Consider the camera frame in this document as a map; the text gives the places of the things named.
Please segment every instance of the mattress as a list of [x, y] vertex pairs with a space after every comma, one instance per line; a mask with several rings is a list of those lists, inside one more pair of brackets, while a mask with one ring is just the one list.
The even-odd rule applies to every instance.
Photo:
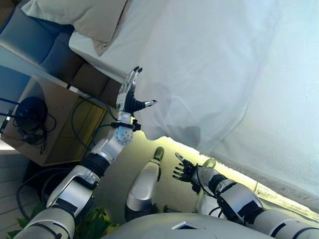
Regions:
[[[144, 67], [136, 96], [159, 101], [135, 114], [148, 139], [169, 136], [318, 212], [318, 1], [276, 7], [263, 1], [256, 15], [245, 9], [241, 22], [250, 28], [242, 30], [258, 33], [248, 41], [232, 28], [236, 14], [223, 18], [235, 2], [221, 11], [216, 7], [224, 1], [202, 1], [211, 8], [201, 8], [192, 1], [134, 0], [119, 36], [101, 57], [91, 39], [77, 32], [69, 45], [119, 82], [137, 64]], [[270, 21], [261, 19], [266, 9]], [[264, 32], [262, 22], [268, 26]], [[226, 40], [207, 35], [222, 23], [228, 24], [222, 31]], [[227, 41], [237, 47], [222, 55]]]

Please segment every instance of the white pillow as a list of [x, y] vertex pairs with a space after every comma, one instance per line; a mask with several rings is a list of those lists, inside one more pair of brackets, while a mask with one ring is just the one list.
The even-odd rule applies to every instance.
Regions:
[[31, 0], [21, 9], [28, 16], [59, 24], [71, 24], [78, 32], [105, 45], [112, 41], [126, 2], [127, 0]]

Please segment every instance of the floor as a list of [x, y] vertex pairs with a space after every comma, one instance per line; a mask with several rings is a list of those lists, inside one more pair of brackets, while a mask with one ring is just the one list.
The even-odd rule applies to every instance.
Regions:
[[[110, 122], [111, 117], [109, 114], [106, 114], [101, 124]], [[107, 128], [101, 129], [96, 135], [96, 141], [106, 136], [107, 132]], [[119, 224], [125, 222], [124, 206], [127, 191], [139, 171], [153, 158], [153, 154], [159, 146], [165, 149], [165, 153], [161, 161], [162, 174], [157, 185], [155, 202], [174, 206], [183, 212], [194, 211], [197, 195], [192, 191], [191, 184], [180, 182], [172, 178], [172, 171], [178, 165], [178, 159], [174, 154], [175, 152], [179, 152], [194, 164], [203, 164], [208, 158], [204, 155], [200, 155], [199, 152], [193, 148], [177, 143], [167, 137], [149, 141], [145, 138], [142, 131], [138, 131], [134, 133], [132, 142], [123, 149], [116, 161], [108, 168], [99, 187], [95, 190], [95, 206], [105, 207], [113, 222]], [[215, 169], [226, 177], [248, 186], [252, 191], [256, 191], [257, 188], [260, 189], [262, 188], [261, 186], [263, 186], [255, 180], [227, 168], [220, 163], [216, 164]], [[268, 209], [281, 210], [313, 226], [319, 226], [319, 224], [313, 220], [293, 213], [291, 210], [279, 207], [274, 203], [263, 200], [263, 204]]]

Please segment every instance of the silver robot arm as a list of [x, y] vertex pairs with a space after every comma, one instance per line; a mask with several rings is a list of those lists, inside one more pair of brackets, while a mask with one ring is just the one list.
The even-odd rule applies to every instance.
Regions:
[[158, 147], [153, 159], [139, 172], [129, 189], [125, 204], [125, 220], [154, 214], [158, 212], [153, 197], [156, 183], [160, 180], [160, 161], [164, 155], [164, 149]]
[[72, 239], [75, 220], [85, 215], [93, 203], [93, 190], [104, 176], [106, 169], [114, 162], [122, 149], [139, 130], [137, 120], [131, 123], [134, 112], [152, 106], [156, 101], [139, 102], [134, 90], [142, 68], [136, 67], [127, 76], [120, 88], [117, 99], [117, 120], [111, 123], [108, 136], [98, 142], [80, 165], [64, 178], [47, 201], [47, 209], [34, 217], [31, 222], [15, 236], [15, 239]]
[[319, 229], [298, 221], [280, 211], [266, 210], [258, 197], [246, 186], [226, 178], [213, 167], [194, 166], [176, 153], [183, 168], [176, 172], [176, 179], [202, 184], [216, 197], [224, 216], [277, 239], [316, 239]]

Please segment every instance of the green plant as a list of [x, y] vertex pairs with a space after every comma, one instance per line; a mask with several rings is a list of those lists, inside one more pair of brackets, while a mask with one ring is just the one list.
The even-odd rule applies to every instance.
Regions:
[[[32, 214], [30, 216], [33, 219], [39, 212], [45, 209], [42, 203], [35, 205]], [[24, 228], [30, 220], [26, 218], [18, 218], [18, 224], [21, 228]], [[91, 209], [85, 218], [76, 225], [74, 232], [74, 239], [99, 239], [107, 233], [113, 231], [119, 224], [112, 224], [109, 216], [105, 213], [104, 208]], [[7, 239], [13, 239], [21, 230], [8, 232]]]

